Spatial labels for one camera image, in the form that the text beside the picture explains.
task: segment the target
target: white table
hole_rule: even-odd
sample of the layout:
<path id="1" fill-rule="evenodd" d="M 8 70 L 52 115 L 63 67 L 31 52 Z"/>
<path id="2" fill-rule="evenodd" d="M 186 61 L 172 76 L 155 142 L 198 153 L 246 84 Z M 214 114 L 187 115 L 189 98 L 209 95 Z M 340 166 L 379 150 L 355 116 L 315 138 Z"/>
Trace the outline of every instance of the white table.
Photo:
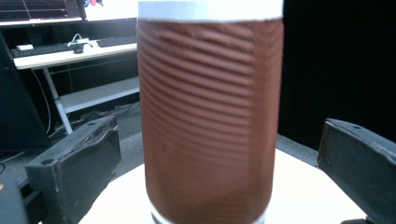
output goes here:
<path id="1" fill-rule="evenodd" d="M 67 133 L 73 132 L 69 119 L 66 115 L 67 113 L 139 92 L 139 79 L 138 77 L 133 77 L 96 88 L 59 96 L 51 78 L 49 70 L 50 67 L 68 63 L 78 63 L 120 54 L 128 54 L 137 51 L 136 44 L 120 45 L 107 48 L 98 47 L 95 41 L 91 41 L 90 44 L 92 45 L 92 48 L 86 45 L 84 52 L 80 54 L 75 54 L 73 51 L 65 51 L 14 59 L 15 66 L 19 70 L 42 69 Z"/>
<path id="2" fill-rule="evenodd" d="M 150 223 L 141 165 L 109 183 L 80 224 Z M 366 215 L 319 169 L 277 150 L 274 189 L 265 224 L 340 224 Z"/>

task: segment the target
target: desk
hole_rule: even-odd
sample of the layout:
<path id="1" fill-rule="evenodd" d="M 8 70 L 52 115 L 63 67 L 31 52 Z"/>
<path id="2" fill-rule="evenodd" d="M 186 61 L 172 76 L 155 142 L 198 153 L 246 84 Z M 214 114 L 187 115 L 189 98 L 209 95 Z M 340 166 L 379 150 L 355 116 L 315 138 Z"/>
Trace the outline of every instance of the desk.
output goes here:
<path id="1" fill-rule="evenodd" d="M 109 183 L 80 224 L 150 223 L 141 165 Z M 366 215 L 319 169 L 277 150 L 265 224 L 340 224 Z"/>
<path id="2" fill-rule="evenodd" d="M 81 54 L 75 54 L 73 51 L 65 51 L 14 59 L 15 66 L 19 70 L 42 69 L 67 133 L 73 132 L 69 119 L 66 115 L 67 113 L 139 92 L 139 79 L 138 77 L 133 77 L 104 86 L 59 96 L 50 76 L 50 67 L 68 63 L 84 62 L 137 51 L 136 44 L 107 48 L 98 47 L 95 41 L 91 41 L 90 44 L 92 44 L 92 48 L 87 45 L 86 47 L 88 48 L 85 48 L 84 52 Z"/>

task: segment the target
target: keyboard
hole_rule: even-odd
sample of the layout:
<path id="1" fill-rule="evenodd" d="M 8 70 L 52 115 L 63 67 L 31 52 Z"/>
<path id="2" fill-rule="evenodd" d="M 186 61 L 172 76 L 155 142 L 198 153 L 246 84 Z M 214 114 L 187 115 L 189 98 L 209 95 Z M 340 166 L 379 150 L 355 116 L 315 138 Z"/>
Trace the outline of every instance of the keyboard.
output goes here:
<path id="1" fill-rule="evenodd" d="M 34 47 L 33 49 L 25 49 L 25 50 L 12 49 L 11 54 L 14 58 L 22 58 L 22 57 L 35 56 L 40 54 L 50 54 L 50 53 L 74 50 L 76 48 L 79 48 L 77 44 L 70 45 L 68 47 L 67 44 L 56 44 L 56 45 Z"/>
<path id="2" fill-rule="evenodd" d="M 113 47 L 118 45 L 134 44 L 137 42 L 136 36 L 111 37 L 97 40 L 98 46 L 101 48 Z"/>

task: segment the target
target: cup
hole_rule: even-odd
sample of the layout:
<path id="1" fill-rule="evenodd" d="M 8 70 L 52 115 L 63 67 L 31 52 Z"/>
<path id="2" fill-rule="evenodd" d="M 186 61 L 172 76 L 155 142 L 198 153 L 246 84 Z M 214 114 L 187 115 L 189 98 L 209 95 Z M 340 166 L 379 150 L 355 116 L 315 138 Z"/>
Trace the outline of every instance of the cup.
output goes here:
<path id="1" fill-rule="evenodd" d="M 137 58 L 154 223 L 263 223 L 283 1 L 139 1 Z"/>

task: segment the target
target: monitor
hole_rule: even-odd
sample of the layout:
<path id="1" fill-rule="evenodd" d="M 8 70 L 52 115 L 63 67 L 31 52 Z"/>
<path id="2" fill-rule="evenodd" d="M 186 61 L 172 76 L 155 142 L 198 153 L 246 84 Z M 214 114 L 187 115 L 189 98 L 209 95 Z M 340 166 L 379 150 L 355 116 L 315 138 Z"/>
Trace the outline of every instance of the monitor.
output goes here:
<path id="1" fill-rule="evenodd" d="M 133 19 L 137 17 L 137 0 L 82 0 L 87 21 Z"/>
<path id="2" fill-rule="evenodd" d="M 0 3 L 0 28 L 81 20 L 77 0 L 2 0 Z"/>

